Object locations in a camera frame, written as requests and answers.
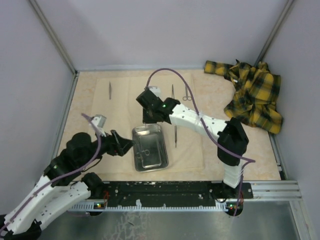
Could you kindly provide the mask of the steel scalpel handle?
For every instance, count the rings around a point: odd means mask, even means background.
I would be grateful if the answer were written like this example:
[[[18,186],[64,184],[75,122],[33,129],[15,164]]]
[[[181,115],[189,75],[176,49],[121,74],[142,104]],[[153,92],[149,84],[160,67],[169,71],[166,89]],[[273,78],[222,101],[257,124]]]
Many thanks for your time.
[[[178,127],[177,125],[174,126],[174,143],[175,148],[177,148],[177,142],[178,142]]]

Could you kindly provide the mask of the steel instrument tray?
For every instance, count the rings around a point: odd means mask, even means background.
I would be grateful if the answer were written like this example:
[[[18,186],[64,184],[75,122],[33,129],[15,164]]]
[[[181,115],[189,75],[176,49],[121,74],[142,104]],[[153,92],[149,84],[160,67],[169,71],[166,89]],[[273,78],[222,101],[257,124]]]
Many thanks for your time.
[[[149,124],[132,129],[134,166],[136,171],[151,172],[165,169],[169,165],[163,129],[159,124]],[[150,155],[137,158],[139,150],[149,150]]]

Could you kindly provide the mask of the steel surgical scissors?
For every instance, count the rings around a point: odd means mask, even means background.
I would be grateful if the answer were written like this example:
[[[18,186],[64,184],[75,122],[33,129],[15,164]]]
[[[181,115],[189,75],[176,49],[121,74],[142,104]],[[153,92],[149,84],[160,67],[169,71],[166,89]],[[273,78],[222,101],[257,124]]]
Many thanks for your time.
[[[192,97],[189,95],[189,89],[185,86],[185,95],[182,97],[183,101],[191,101]]]

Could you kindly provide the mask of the beige cloth wrap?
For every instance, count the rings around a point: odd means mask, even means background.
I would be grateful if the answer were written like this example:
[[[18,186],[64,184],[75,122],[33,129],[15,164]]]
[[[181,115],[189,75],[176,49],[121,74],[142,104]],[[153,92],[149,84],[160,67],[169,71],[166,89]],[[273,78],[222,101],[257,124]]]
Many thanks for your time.
[[[194,87],[192,76],[187,73],[182,77],[176,74],[155,74],[150,82],[145,76],[107,77],[96,81],[91,115],[101,114],[106,117],[103,126],[105,132],[111,130],[126,139],[132,137],[135,127],[148,126],[153,123],[151,117],[137,102],[137,97],[145,87],[160,90],[162,101],[174,96],[175,99],[190,109],[193,103],[184,101],[185,85]],[[174,126],[167,122],[159,125],[164,134],[164,143],[168,156],[166,173],[200,171],[204,167],[202,136],[186,127]]]

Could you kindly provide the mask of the steel tweezers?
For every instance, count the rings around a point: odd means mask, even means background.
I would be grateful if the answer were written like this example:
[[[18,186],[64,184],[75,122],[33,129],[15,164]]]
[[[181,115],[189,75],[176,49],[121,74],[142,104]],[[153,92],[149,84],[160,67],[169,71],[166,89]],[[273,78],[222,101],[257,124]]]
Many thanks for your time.
[[[109,100],[112,99],[112,84],[111,84],[110,81],[109,81],[109,84],[108,84],[108,97],[109,97]]]

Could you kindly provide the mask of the steel clamp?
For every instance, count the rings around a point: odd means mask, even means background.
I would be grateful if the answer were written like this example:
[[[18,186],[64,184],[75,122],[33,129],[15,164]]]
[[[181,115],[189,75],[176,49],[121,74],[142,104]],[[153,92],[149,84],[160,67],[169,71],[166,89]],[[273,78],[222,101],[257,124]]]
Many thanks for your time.
[[[150,155],[150,151],[149,150],[139,150],[137,153],[136,153],[136,156],[138,159],[143,159],[143,158],[146,158]]]

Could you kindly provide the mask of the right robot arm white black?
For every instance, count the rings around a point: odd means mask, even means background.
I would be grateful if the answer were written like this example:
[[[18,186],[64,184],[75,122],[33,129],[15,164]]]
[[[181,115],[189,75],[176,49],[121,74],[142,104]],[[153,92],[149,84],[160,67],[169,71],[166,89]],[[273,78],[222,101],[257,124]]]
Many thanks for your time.
[[[233,117],[222,120],[200,115],[176,99],[168,97],[161,100],[149,88],[136,101],[143,109],[145,123],[168,123],[207,136],[217,146],[217,157],[223,163],[224,194],[235,198],[241,192],[245,160],[243,155],[247,151],[249,139],[238,119]]]

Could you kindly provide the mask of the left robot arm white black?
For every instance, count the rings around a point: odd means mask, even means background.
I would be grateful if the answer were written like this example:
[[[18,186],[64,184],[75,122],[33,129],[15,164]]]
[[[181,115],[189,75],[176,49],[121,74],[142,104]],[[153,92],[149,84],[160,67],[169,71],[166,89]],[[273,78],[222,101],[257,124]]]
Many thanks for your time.
[[[37,240],[42,231],[73,205],[103,195],[105,184],[94,172],[83,173],[87,164],[103,155],[124,156],[134,141],[115,130],[92,141],[88,133],[79,132],[66,143],[33,190],[12,212],[1,215],[3,240]]]

